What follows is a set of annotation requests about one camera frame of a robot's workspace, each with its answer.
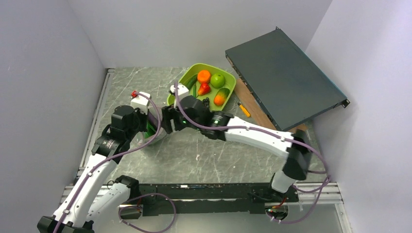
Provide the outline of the purple toy eggplant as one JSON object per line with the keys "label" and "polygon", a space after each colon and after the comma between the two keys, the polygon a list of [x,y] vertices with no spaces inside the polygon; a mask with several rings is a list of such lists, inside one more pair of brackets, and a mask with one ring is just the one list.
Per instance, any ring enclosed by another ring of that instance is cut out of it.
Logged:
{"label": "purple toy eggplant", "polygon": [[161,120],[154,116],[151,112],[148,113],[148,122],[156,132],[158,128],[161,128]]}

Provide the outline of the white green toy leek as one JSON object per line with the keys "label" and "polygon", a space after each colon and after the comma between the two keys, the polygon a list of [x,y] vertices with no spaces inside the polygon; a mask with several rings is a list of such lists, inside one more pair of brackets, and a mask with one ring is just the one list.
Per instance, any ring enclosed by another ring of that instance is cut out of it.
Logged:
{"label": "white green toy leek", "polygon": [[146,131],[142,133],[143,139],[149,139],[150,137],[154,136],[155,133],[156,132],[153,130],[153,128],[151,127],[151,125],[149,124],[147,120]]}

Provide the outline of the clear zip top bag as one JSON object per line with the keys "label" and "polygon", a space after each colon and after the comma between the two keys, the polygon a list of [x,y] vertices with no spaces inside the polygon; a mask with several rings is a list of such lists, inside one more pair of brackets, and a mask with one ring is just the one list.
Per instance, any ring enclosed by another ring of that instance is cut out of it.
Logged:
{"label": "clear zip top bag", "polygon": [[154,144],[167,136],[166,131],[160,127],[159,133],[155,136],[158,129],[158,120],[152,112],[148,112],[147,131],[137,133],[137,145],[141,146],[147,142]]}

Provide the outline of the yellow green toy mango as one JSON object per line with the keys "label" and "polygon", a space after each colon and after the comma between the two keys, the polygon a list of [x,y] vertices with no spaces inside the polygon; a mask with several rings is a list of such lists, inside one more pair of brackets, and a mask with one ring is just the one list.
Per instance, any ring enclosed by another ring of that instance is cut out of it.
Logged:
{"label": "yellow green toy mango", "polygon": [[229,97],[230,90],[228,88],[221,88],[217,91],[215,97],[214,97],[214,104],[216,106],[223,106]]}

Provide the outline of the green plastic tray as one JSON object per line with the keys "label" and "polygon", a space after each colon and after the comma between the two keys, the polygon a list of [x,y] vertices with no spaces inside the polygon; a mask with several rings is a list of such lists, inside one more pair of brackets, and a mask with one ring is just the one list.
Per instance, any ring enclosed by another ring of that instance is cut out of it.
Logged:
{"label": "green plastic tray", "polygon": [[[199,73],[205,76],[206,72],[210,76],[207,85],[200,83],[198,79]],[[189,95],[199,100],[209,99],[211,111],[223,110],[236,86],[236,78],[232,74],[203,63],[192,65],[178,82],[189,90]]]}

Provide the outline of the orange toy fruit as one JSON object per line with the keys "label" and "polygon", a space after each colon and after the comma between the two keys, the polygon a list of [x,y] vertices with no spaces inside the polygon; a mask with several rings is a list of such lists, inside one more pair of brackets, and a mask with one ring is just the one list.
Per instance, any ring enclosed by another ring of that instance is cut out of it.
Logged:
{"label": "orange toy fruit", "polygon": [[210,83],[211,73],[208,70],[201,70],[197,74],[197,81],[200,84]]}

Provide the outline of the green toy apple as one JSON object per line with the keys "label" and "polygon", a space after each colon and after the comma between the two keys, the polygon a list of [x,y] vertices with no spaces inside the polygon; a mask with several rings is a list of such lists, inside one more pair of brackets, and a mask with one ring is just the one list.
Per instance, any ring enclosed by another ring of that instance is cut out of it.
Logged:
{"label": "green toy apple", "polygon": [[225,84],[225,76],[220,73],[215,73],[210,78],[210,84],[214,88],[222,88]]}

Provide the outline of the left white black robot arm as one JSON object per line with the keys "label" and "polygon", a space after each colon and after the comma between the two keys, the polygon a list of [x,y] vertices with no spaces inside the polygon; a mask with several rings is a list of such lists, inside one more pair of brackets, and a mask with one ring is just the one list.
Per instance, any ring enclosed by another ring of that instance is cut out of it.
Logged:
{"label": "left white black robot arm", "polygon": [[138,132],[147,131],[148,107],[132,104],[115,108],[108,124],[95,141],[84,172],[66,200],[52,216],[42,216],[37,224],[41,233],[92,233],[94,216],[90,210],[105,179],[119,164],[119,153],[130,149]]}

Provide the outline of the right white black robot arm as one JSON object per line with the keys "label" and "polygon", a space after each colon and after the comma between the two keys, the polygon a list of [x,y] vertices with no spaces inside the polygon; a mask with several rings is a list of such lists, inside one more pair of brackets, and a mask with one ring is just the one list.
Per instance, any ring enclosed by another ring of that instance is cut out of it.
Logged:
{"label": "right white black robot arm", "polygon": [[192,96],[182,98],[180,106],[172,104],[161,110],[161,126],[167,133],[192,128],[209,139],[244,143],[282,158],[283,166],[274,173],[268,187],[273,201],[282,200],[296,181],[307,179],[312,152],[305,131],[264,128],[223,111],[211,111]]}

